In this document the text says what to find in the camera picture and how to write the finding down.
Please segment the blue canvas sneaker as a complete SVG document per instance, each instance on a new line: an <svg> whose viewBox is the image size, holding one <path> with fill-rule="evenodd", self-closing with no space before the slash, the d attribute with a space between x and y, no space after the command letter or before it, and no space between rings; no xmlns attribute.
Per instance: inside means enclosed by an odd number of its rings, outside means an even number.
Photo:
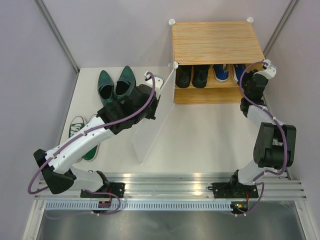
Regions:
<svg viewBox="0 0 320 240"><path fill-rule="evenodd" d="M214 77L218 82L224 83L228 80L228 77L229 77L228 64L214 64L212 68L214 71Z"/></svg>
<svg viewBox="0 0 320 240"><path fill-rule="evenodd" d="M246 66L243 63L237 63L233 64L233 73L232 73L232 78L235 83L238 83L242 73L244 72Z"/></svg>

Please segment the white cabinet door panel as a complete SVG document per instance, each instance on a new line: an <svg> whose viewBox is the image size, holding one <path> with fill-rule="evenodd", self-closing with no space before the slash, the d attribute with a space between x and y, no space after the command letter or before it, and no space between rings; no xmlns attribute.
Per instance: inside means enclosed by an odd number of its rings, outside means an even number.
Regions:
<svg viewBox="0 0 320 240"><path fill-rule="evenodd" d="M155 120L143 119L138 124L132 139L133 150L139 164L142 164L147 159L174 106L175 77L176 71L172 70L166 80L162 78L156 79L162 84L156 87L159 103L155 112Z"/></svg>

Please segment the green leather shoe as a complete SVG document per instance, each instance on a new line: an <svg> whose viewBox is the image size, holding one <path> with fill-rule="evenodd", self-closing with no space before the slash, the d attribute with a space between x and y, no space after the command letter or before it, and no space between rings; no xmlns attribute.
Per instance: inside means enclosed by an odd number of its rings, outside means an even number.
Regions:
<svg viewBox="0 0 320 240"><path fill-rule="evenodd" d="M116 94L118 84L112 80L111 76L102 70L98 77L97 92L103 106L113 102L119 103L119 97Z"/></svg>
<svg viewBox="0 0 320 240"><path fill-rule="evenodd" d="M126 96L129 96L132 92L132 90L136 86L136 78L132 71L132 69L126 65L121 74L119 79L116 82L116 88L115 88L115 99L121 100Z"/></svg>

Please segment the black leather shoe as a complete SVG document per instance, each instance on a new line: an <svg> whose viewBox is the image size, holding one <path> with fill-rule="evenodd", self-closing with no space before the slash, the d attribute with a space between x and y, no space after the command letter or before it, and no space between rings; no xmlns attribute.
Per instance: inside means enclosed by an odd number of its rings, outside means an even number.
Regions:
<svg viewBox="0 0 320 240"><path fill-rule="evenodd" d="M192 85L195 88L205 88L208 81L208 72L210 65L194 65Z"/></svg>
<svg viewBox="0 0 320 240"><path fill-rule="evenodd" d="M179 65L176 69L175 84L178 88L188 88L191 82L191 65Z"/></svg>

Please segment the green canvas sneaker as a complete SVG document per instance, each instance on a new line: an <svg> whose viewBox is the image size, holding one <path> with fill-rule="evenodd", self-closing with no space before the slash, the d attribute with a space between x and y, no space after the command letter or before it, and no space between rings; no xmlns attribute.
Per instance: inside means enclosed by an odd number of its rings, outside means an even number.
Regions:
<svg viewBox="0 0 320 240"><path fill-rule="evenodd" d="M68 137L78 133L86 124L86 120L82 116L76 116L69 125Z"/></svg>
<svg viewBox="0 0 320 240"><path fill-rule="evenodd" d="M81 127L80 128L82 129L87 124L87 122L86 122L86 119L84 117L81 117L81 119L82 119L82 123L81 123ZM98 154L99 146L100 145L96 145L94 148L92 148L90 151L88 151L85 155L83 155L80 160L85 160L87 162L93 161L96 158L97 154Z"/></svg>

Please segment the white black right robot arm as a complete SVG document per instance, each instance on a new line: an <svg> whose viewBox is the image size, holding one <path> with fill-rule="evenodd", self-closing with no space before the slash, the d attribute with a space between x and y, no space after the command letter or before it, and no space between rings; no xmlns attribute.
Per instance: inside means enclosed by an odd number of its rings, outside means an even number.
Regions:
<svg viewBox="0 0 320 240"><path fill-rule="evenodd" d="M297 129L279 121L263 101L263 92L271 79L262 71L244 71L238 81L243 95L240 110L259 127L253 148L253 160L230 177L228 192L235 198L252 191L266 174L282 175L294 161Z"/></svg>

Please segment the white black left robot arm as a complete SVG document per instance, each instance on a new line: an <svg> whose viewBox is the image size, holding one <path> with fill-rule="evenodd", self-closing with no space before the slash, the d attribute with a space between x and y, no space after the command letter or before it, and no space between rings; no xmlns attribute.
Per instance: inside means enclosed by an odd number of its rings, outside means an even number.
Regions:
<svg viewBox="0 0 320 240"><path fill-rule="evenodd" d="M135 86L120 100L103 106L78 133L57 147L38 149L34 158L52 194L79 189L99 198L108 195L110 183L101 171L84 171L73 165L78 159L121 131L130 129L143 119L155 120L160 89L146 84Z"/></svg>

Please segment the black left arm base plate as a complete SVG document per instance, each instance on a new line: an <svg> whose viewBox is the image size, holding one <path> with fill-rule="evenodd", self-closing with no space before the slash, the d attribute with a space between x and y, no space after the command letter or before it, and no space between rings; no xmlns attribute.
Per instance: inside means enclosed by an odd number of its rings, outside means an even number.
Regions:
<svg viewBox="0 0 320 240"><path fill-rule="evenodd" d="M124 182L110 182L108 188L102 187L95 194L89 193L85 190L81 190L80 197L83 199L113 198L112 195L104 194L111 193L116 195L118 198L122 199L125 193L125 186L126 184Z"/></svg>

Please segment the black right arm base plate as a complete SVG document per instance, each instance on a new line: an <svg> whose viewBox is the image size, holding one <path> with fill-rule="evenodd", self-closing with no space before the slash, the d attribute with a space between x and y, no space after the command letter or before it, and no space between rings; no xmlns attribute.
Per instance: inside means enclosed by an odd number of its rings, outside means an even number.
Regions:
<svg viewBox="0 0 320 240"><path fill-rule="evenodd" d="M255 185L244 185L230 182L214 182L208 188L213 192L215 199L258 199L259 193Z"/></svg>

